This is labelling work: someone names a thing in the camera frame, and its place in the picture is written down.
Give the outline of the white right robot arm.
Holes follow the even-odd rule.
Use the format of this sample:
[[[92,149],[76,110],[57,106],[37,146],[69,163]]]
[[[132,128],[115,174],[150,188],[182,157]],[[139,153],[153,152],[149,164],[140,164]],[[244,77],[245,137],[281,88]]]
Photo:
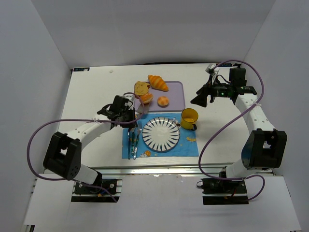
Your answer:
[[[241,158],[223,168],[219,180],[240,181],[260,170],[277,169],[281,166],[287,142],[287,134],[273,126],[260,106],[260,97],[252,86],[247,85],[244,68],[231,68],[227,83],[218,80],[218,72],[212,65],[206,68],[210,75],[206,84],[197,91],[192,104],[206,107],[215,98],[229,98],[240,111],[249,132]]]

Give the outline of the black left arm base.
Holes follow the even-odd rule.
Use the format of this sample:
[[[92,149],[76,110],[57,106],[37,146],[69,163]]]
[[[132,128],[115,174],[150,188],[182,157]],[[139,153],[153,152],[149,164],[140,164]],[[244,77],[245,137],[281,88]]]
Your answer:
[[[101,188],[74,184],[71,202],[73,203],[116,203],[122,191],[122,179],[102,179]]]

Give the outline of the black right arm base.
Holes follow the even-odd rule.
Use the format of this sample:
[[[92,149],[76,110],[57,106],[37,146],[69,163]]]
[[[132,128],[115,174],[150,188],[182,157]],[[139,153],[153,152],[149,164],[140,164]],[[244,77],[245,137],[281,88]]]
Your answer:
[[[223,181],[203,178],[197,182],[202,190],[204,205],[243,205],[249,204],[244,181]]]

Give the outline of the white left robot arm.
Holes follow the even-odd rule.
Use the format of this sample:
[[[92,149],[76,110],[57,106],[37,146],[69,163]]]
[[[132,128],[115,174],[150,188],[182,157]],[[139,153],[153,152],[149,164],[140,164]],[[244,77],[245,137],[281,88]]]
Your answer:
[[[113,103],[100,109],[95,117],[80,127],[53,134],[43,166],[66,180],[87,185],[101,186],[102,174],[81,163],[82,150],[103,133],[116,126],[132,128],[136,123],[133,102],[123,96],[115,96]]]

